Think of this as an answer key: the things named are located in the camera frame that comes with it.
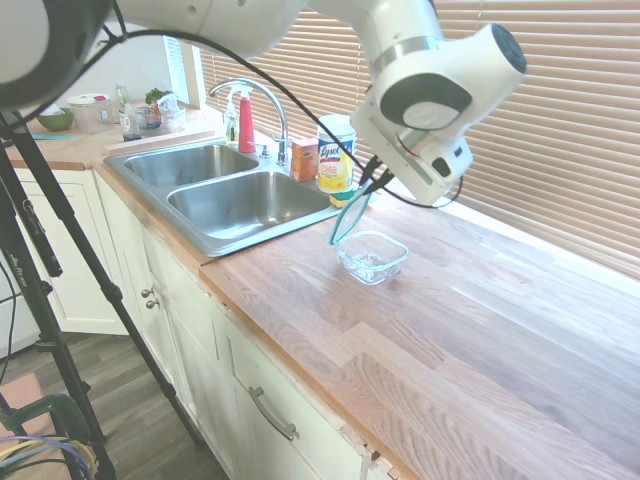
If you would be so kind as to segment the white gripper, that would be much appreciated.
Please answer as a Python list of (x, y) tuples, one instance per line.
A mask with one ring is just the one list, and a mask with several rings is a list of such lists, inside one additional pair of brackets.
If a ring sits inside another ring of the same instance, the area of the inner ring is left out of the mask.
[[(376, 155), (360, 177), (365, 194), (384, 188), (395, 176), (419, 203), (431, 206), (448, 194), (468, 170), (468, 144), (464, 137), (441, 138), (435, 132), (413, 130), (388, 121), (372, 90), (367, 91), (350, 120), (358, 136)], [(390, 171), (373, 178), (382, 163)]]

